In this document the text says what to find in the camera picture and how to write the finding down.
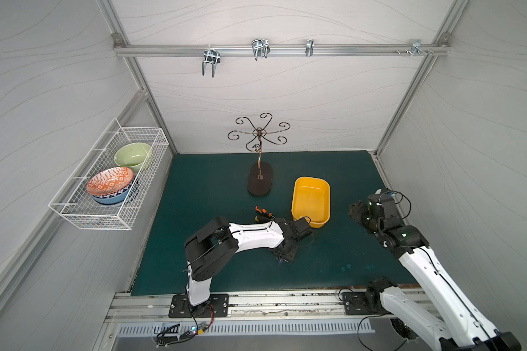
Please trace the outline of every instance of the curly metal arm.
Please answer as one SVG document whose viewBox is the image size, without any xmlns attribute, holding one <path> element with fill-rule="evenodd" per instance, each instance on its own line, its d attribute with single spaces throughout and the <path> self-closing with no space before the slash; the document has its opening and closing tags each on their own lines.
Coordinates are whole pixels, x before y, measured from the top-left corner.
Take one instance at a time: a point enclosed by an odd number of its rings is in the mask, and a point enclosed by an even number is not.
<svg viewBox="0 0 527 351">
<path fill-rule="evenodd" d="M 269 116 L 269 121 L 267 121 L 267 124 L 262 129 L 265 129 L 267 125 L 269 124 L 269 122 L 271 122 L 271 120 L 273 119 L 273 115 L 267 112 L 264 112 L 260 115 L 260 118 L 267 118 L 267 116 Z"/>
<path fill-rule="evenodd" d="M 279 124 L 279 126 L 280 126 L 280 127 L 287 127 L 287 128 L 285 128 L 285 129 L 283 129 L 283 130 L 272 131 L 272 132 L 270 132 L 270 133 L 268 133 L 268 134 L 281 133 L 282 131 L 285 131 L 285 130 L 291 128 L 291 125 L 288 124 L 287 122 L 281 122 L 281 123 Z"/>
<path fill-rule="evenodd" d="M 252 133 L 246 133 L 245 131 L 239 131 L 239 130 L 232 130 L 229 135 L 227 135 L 227 137 L 230 139 L 230 140 L 238 140 L 238 138 L 240 137 L 238 134 L 232 134 L 232 133 L 242 133 L 242 134 L 252 134 Z"/>
<path fill-rule="evenodd" d="M 252 125 L 252 127 L 253 127 L 254 129 L 256 129 L 256 127 L 254 127 L 254 124 L 252 123 L 252 121 L 251 121 L 250 118 L 248 118 L 248 117 L 238 117 L 238 118 L 236 118 L 236 124 L 244 124 L 244 121 L 242 120 L 243 118 L 246 118 L 246 119 L 248 120 L 248 122 L 250 122 L 250 124 Z"/>
<path fill-rule="evenodd" d="M 259 152 L 262 149 L 262 141 L 261 139 L 259 143 L 253 144 L 252 149 L 248 148 L 248 144 L 251 144 L 257 137 L 254 137 L 252 140 L 246 143 L 246 150 L 250 152 Z"/>
<path fill-rule="evenodd" d="M 274 143 L 271 140 L 269 140 L 267 137 L 262 137 L 262 138 L 264 138 L 268 142 L 270 142 L 272 144 L 275 144 L 275 145 L 283 145 L 283 144 L 287 143 L 287 138 L 286 137 L 277 137 L 277 140 L 279 141 L 279 143 Z"/>
</svg>

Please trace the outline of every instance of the jewelry stand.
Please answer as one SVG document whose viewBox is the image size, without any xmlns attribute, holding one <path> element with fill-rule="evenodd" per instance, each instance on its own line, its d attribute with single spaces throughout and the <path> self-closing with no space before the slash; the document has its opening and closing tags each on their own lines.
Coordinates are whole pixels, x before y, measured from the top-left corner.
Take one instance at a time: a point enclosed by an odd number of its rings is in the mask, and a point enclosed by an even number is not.
<svg viewBox="0 0 527 351">
<path fill-rule="evenodd" d="M 269 120 L 267 121 L 266 125 L 263 128 L 255 127 L 252 121 L 250 120 L 250 118 L 248 117 L 239 117 L 236 119 L 236 123 L 244 124 L 243 118 L 247 119 L 248 122 L 250 122 L 254 130 L 251 133 L 248 133 L 245 131 L 239 131 L 239 130 L 232 130 L 230 133 L 228 133 L 228 138 L 230 140 L 238 140 L 240 138 L 238 134 L 233 134 L 233 133 L 251 134 L 254 136 L 252 140 L 246 143 L 246 150 L 250 152 L 258 152 L 258 162 L 252 165 L 252 167 L 250 168 L 250 173 L 248 174 L 248 191 L 255 196 L 264 196 L 271 190 L 271 182 L 273 180 L 273 168 L 271 168 L 271 165 L 268 164 L 267 162 L 261 161 L 262 138 L 272 144 L 283 145 L 287 143 L 286 137 L 278 137 L 277 140 L 279 141 L 279 143 L 275 143 L 269 140 L 268 138 L 266 138 L 265 136 L 267 134 L 281 133 L 282 131 L 285 131 L 291 128 L 291 125 L 288 124 L 287 122 L 281 122 L 279 126 L 282 128 L 284 127 L 287 127 L 287 128 L 283 130 L 278 130 L 278 131 L 273 131 L 271 133 L 268 133 L 265 129 L 267 128 L 271 120 L 273 119 L 273 116 L 270 113 L 262 113 L 260 115 L 260 118 L 263 120 L 266 120 L 267 118 L 269 118 Z M 258 139 L 258 141 L 255 144 L 253 144 L 251 148 L 249 148 L 248 145 L 251 144 L 256 138 Z"/>
</svg>

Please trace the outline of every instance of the blue patterned bowl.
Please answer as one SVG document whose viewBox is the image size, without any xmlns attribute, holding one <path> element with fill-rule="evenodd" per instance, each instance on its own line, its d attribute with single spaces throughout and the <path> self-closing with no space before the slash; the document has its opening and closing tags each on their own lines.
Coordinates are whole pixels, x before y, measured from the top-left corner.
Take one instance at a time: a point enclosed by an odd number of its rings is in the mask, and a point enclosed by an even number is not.
<svg viewBox="0 0 527 351">
<path fill-rule="evenodd" d="M 127 193 L 129 192 L 129 189 L 131 189 L 132 185 L 133 185 L 133 182 L 131 182 L 129 185 L 127 185 L 126 187 L 124 187 L 118 192 L 114 192 L 114 193 L 102 195 L 102 196 L 92 195 L 91 197 L 92 199 L 96 200 L 100 204 L 112 205 L 112 204 L 125 200 L 125 197 L 127 196 Z"/>
</svg>

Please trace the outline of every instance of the metal vent grille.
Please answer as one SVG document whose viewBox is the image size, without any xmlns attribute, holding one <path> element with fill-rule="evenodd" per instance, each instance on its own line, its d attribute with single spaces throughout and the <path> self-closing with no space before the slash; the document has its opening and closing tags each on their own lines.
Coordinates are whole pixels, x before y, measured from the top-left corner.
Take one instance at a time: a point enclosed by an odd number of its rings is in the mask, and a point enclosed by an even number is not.
<svg viewBox="0 0 527 351">
<path fill-rule="evenodd" d="M 329 335 L 357 333 L 360 319 L 292 319 L 289 321 L 216 321 L 200 336 L 217 335 Z M 164 328 L 180 324 L 179 333 L 194 326 L 192 322 L 121 323 L 119 337 L 151 337 Z M 361 323 L 359 333 L 374 333 L 369 320 Z"/>
</svg>

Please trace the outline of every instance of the red wire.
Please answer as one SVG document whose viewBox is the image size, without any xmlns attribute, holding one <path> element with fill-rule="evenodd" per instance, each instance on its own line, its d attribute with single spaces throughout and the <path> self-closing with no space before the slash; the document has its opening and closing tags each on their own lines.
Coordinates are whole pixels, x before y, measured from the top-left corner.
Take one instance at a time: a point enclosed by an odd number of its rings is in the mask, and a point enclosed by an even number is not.
<svg viewBox="0 0 527 351">
<path fill-rule="evenodd" d="M 213 305 L 210 304 L 209 308 L 211 308 L 211 323 L 209 323 L 209 326 L 207 328 L 209 328 L 213 324 L 213 321 L 215 320 L 215 317 L 213 315 Z"/>
</svg>

